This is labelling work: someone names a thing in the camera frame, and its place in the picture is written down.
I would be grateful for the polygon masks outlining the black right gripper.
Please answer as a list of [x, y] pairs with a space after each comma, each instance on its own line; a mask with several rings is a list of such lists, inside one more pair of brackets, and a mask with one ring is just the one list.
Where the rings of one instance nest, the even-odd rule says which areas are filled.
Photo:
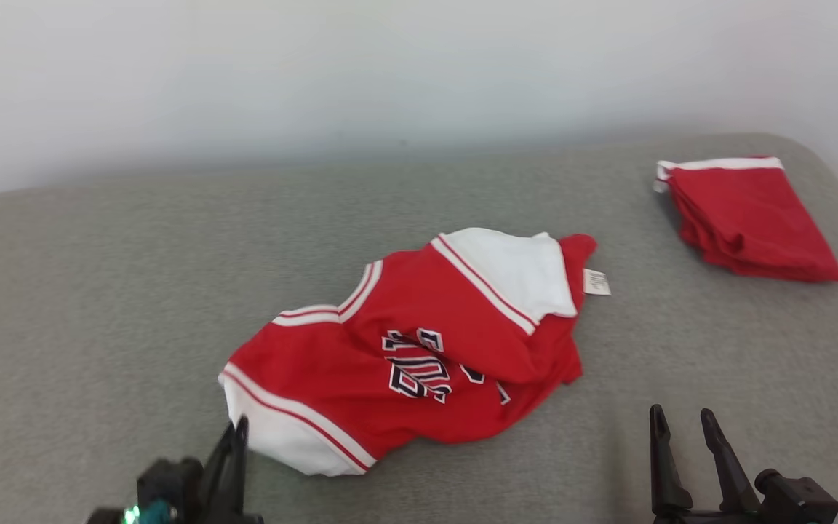
[[764, 524], [756, 513], [759, 500], [754, 488], [711, 409], [701, 409], [701, 425], [721, 490], [719, 511], [690, 511], [694, 501], [679, 478], [671, 428], [662, 405], [654, 404], [649, 411], [653, 524]]

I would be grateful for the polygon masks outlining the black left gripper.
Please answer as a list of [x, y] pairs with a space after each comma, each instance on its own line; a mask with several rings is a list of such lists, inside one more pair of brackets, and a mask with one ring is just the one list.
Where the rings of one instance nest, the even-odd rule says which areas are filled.
[[205, 510], [197, 524], [265, 524], [259, 514], [245, 514], [247, 468], [246, 416], [229, 424], [205, 464]]

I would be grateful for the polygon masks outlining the red Bulls 23 jersey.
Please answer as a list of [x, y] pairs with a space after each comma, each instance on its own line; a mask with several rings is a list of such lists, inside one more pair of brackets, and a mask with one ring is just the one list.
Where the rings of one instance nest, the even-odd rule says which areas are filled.
[[350, 296], [279, 312], [219, 375], [247, 447], [363, 475], [415, 439], [495, 437], [582, 376], [596, 241], [468, 228], [365, 266]]

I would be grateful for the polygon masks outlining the red shorts with white trim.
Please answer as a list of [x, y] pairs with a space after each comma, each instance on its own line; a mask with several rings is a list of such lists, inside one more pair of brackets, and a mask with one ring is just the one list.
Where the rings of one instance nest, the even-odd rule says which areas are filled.
[[655, 191], [669, 194], [679, 236], [705, 262], [738, 275], [838, 282], [838, 261], [779, 158], [658, 162]]

